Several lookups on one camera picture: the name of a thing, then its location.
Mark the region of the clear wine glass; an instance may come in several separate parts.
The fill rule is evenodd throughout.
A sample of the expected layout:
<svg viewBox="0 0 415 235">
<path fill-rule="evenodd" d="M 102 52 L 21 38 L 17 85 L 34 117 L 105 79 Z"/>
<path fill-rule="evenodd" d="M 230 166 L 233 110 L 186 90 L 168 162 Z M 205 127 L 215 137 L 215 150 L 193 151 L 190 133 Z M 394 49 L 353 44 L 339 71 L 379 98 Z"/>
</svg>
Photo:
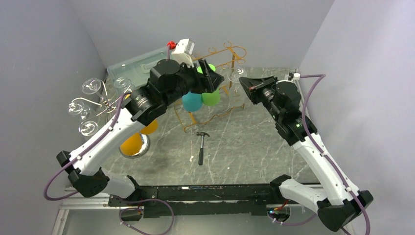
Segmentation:
<svg viewBox="0 0 415 235">
<path fill-rule="evenodd" d="M 229 98 L 231 105 L 234 107 L 244 104 L 246 94 L 239 79 L 241 77 L 246 77 L 246 75 L 247 72 L 242 67 L 234 67 L 228 73 L 228 79 L 230 81 Z"/>
</svg>

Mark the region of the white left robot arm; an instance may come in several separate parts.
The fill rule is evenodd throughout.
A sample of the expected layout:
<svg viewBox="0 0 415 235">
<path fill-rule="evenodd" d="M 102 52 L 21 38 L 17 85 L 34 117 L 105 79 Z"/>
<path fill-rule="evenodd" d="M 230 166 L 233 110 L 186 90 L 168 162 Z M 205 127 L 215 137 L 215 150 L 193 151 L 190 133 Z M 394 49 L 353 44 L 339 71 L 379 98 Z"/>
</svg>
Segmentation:
<svg viewBox="0 0 415 235">
<path fill-rule="evenodd" d="M 57 155 L 78 193 L 86 198 L 101 192 L 113 194 L 129 206 L 140 201 L 140 187 L 133 177 L 113 174 L 102 165 L 128 138 L 165 114 L 185 94 L 212 93 L 219 88 L 224 77 L 204 59 L 198 63 L 201 72 L 186 63 L 160 60 L 150 70 L 146 85 L 120 97 L 116 114 L 93 137 L 77 149 Z"/>
</svg>

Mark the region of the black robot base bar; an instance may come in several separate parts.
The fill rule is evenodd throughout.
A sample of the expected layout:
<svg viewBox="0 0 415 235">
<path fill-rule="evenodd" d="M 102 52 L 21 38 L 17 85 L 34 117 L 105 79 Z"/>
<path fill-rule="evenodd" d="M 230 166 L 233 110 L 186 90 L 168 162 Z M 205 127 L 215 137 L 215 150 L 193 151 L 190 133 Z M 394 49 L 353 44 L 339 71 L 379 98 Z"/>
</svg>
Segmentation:
<svg viewBox="0 0 415 235">
<path fill-rule="evenodd" d="M 110 195 L 110 207 L 135 207 L 144 218 L 174 215 L 250 214 L 265 216 L 286 207 L 288 200 L 269 184 L 141 186 L 138 195 Z"/>
</svg>

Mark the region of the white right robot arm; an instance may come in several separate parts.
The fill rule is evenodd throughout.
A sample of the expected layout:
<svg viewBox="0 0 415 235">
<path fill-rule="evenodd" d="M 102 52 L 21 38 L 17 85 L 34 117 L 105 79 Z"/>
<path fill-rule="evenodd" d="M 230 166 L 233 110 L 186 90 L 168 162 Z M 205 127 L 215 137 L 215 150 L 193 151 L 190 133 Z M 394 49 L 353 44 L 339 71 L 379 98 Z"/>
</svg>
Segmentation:
<svg viewBox="0 0 415 235">
<path fill-rule="evenodd" d="M 360 190 L 329 154 L 317 128 L 305 114 L 302 95 L 294 80 L 241 77 L 239 82 L 249 100 L 262 104 L 270 113 L 278 134 L 303 157 L 322 186 L 318 191 L 281 175 L 270 183 L 271 200 L 282 203 L 287 199 L 301 204 L 334 232 L 363 216 L 366 234 L 369 234 L 367 207 L 373 196 L 367 190 Z"/>
</svg>

